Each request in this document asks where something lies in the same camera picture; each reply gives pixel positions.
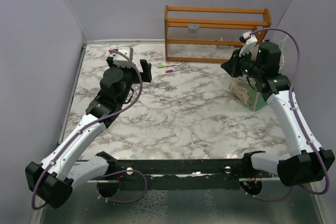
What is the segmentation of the green paper bag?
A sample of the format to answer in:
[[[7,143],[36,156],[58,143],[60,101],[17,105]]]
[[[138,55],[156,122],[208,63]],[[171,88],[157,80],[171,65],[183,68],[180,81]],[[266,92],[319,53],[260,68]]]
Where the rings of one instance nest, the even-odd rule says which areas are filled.
[[[249,75],[232,77],[230,91],[252,111],[263,108],[274,92],[287,90],[289,81],[280,74],[280,47],[273,42],[262,42],[257,48],[256,65]]]

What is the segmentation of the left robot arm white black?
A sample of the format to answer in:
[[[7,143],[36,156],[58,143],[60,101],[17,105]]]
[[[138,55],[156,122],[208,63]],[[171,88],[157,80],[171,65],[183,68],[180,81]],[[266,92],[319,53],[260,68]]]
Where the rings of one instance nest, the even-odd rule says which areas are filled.
[[[136,173],[133,168],[119,169],[117,160],[105,152],[76,165],[77,159],[86,148],[102,134],[126,110],[140,98],[131,95],[133,85],[139,85],[141,95],[144,83],[152,81],[151,64],[140,60],[139,70],[131,58],[121,52],[108,57],[109,68],[100,81],[100,91],[91,101],[80,122],[69,136],[39,163],[30,162],[25,168],[28,188],[31,190],[31,205],[40,210],[45,205],[59,208],[79,185],[94,179],[110,179],[126,173]],[[36,198],[44,201],[37,206]]]

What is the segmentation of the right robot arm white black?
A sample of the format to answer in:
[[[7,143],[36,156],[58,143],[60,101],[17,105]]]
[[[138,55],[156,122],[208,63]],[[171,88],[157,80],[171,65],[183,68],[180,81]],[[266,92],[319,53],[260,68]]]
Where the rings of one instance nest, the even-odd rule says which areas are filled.
[[[313,136],[296,102],[288,77],[280,74],[281,50],[277,44],[252,39],[245,40],[241,49],[221,67],[233,78],[246,76],[255,81],[256,89],[272,108],[286,137],[288,159],[253,152],[244,155],[241,171],[254,177],[259,171],[276,175],[287,186],[301,186],[325,179],[329,186],[328,169],[335,160],[331,150],[325,150]]]

